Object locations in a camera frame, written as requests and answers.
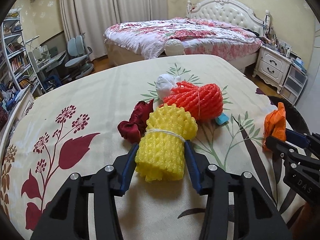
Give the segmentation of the orange plastic bag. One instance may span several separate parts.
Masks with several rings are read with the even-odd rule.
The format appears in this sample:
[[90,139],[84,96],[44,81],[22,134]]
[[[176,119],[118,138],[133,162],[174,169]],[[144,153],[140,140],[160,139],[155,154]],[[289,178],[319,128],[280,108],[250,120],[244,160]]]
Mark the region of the orange plastic bag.
[[286,111],[282,102],[278,102],[276,110],[265,116],[263,150],[270,151],[266,146],[266,138],[273,136],[281,141],[286,141]]

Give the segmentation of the yellow foam fruit net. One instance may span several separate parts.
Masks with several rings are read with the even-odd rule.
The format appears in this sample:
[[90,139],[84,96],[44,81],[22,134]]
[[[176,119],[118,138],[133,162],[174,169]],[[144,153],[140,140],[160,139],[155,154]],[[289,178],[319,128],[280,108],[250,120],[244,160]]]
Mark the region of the yellow foam fruit net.
[[136,172],[147,182],[177,181],[184,176],[184,143],[193,140],[198,126],[183,107],[164,104],[146,121],[135,157]]

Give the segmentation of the dark red fabric scrunchie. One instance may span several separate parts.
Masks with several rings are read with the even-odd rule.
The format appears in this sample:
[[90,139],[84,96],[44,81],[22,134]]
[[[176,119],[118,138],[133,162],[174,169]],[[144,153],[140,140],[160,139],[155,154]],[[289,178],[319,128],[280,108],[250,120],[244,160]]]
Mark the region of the dark red fabric scrunchie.
[[153,112],[153,99],[149,102],[140,101],[135,105],[128,121],[121,121],[117,129],[122,138],[130,143],[139,143],[146,132],[146,121]]

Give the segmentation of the white and teal tube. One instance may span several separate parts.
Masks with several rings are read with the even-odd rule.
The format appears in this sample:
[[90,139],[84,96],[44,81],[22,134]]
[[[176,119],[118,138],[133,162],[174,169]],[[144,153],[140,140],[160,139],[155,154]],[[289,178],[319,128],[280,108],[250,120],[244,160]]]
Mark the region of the white and teal tube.
[[223,124],[229,121],[229,117],[225,113],[221,113],[217,118],[215,118],[215,122],[222,126]]

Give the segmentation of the red foam fruit net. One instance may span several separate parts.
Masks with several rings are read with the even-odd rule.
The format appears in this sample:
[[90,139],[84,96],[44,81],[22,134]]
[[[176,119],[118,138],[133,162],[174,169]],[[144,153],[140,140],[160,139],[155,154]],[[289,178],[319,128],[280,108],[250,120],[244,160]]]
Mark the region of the red foam fruit net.
[[177,83],[163,103],[183,107],[196,121],[207,121],[223,113],[223,96],[220,87],[215,83],[197,86],[187,81]]

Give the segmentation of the plastic drawer storage unit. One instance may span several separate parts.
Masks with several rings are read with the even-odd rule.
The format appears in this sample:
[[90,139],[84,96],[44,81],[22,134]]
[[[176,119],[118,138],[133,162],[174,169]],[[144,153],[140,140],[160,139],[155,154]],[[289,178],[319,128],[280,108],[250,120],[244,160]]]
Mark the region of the plastic drawer storage unit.
[[280,95],[291,105],[295,106],[305,85],[308,76],[294,63],[290,65]]

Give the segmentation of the floral beige mattress cover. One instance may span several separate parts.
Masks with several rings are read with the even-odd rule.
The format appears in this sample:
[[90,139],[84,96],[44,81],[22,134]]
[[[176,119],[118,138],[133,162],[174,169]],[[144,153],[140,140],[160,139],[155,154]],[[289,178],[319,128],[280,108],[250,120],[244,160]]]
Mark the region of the floral beige mattress cover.
[[164,57],[92,74],[35,100],[2,154],[1,205],[23,239],[69,175],[94,174],[129,151],[118,124],[156,95],[157,77],[167,73],[222,91],[229,122],[200,123],[195,151],[227,172],[251,172],[286,222],[301,209],[304,200],[283,183],[284,168],[262,148],[264,119],[275,109],[269,98],[217,56]]

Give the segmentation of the white two-drawer nightstand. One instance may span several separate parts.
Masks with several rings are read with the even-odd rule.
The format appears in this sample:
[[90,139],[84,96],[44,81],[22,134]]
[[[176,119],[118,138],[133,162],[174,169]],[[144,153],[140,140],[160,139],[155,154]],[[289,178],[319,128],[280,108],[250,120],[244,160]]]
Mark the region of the white two-drawer nightstand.
[[291,62],[290,59],[279,52],[261,45],[252,76],[259,76],[264,83],[275,87],[277,93],[280,94]]

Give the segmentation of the white crumpled tissue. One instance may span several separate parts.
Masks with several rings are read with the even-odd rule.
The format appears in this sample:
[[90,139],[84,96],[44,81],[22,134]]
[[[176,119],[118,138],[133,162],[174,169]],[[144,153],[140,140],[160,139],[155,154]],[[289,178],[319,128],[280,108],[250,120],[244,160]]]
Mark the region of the white crumpled tissue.
[[162,74],[156,81],[156,92],[160,100],[169,96],[172,88],[177,87],[177,83],[181,82],[180,76],[173,76],[170,74]]

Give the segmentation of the blue-grey desk chair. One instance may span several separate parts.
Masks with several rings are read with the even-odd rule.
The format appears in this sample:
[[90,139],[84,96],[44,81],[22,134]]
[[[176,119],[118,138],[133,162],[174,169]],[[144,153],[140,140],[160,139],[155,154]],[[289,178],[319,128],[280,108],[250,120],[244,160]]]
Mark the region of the blue-grey desk chair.
[[71,59],[65,64],[68,69],[73,69],[70,79],[72,81],[88,76],[94,70],[89,56],[93,53],[90,46],[85,44],[85,33],[71,38],[67,43],[67,51]]

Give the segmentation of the white bed with floral quilt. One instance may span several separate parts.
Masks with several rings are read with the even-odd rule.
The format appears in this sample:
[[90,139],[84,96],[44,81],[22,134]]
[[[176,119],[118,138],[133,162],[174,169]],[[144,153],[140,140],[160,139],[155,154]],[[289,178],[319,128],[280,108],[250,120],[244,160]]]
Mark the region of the white bed with floral quilt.
[[164,56],[166,43],[173,40],[182,43],[187,55],[215,55],[228,62],[256,53],[262,44],[253,31],[230,23],[179,17],[118,23],[107,28],[104,38],[115,65]]

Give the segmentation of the study desk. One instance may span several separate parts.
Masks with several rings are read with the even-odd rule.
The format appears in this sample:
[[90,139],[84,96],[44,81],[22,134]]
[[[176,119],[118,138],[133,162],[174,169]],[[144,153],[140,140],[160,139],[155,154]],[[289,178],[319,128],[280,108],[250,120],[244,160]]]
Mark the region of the study desk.
[[39,80],[44,80],[52,75],[59,76],[57,68],[61,66],[67,56],[67,52],[64,50],[57,55],[51,57],[48,50],[41,53],[40,47],[28,52],[29,60],[33,70],[37,74]]

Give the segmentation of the white bookshelf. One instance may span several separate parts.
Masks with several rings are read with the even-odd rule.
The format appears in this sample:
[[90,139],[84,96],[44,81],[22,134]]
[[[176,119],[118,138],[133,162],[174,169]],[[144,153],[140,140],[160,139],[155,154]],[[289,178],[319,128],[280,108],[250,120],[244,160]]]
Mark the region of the white bookshelf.
[[23,38],[20,8],[11,9],[1,23],[1,84],[13,90],[29,87],[33,97],[41,95],[42,85]]

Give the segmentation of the white tufted headboard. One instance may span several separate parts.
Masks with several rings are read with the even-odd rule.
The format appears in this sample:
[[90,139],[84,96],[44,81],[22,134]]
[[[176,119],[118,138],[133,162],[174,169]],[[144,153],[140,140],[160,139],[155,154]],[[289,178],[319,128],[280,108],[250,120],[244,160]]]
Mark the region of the white tufted headboard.
[[237,0],[204,0],[199,3],[188,1],[186,16],[229,23],[255,31],[260,36],[267,35],[271,26],[268,10],[265,11],[265,18],[261,20],[251,8]]

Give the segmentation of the beige curtain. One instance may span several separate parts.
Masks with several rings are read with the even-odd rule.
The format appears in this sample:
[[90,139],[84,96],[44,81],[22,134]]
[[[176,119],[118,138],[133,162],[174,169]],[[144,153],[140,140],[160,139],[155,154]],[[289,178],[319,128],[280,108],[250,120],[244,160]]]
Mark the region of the beige curtain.
[[66,39],[84,34],[90,60],[107,55],[104,33],[110,26],[168,18],[167,0],[60,0],[60,11]]

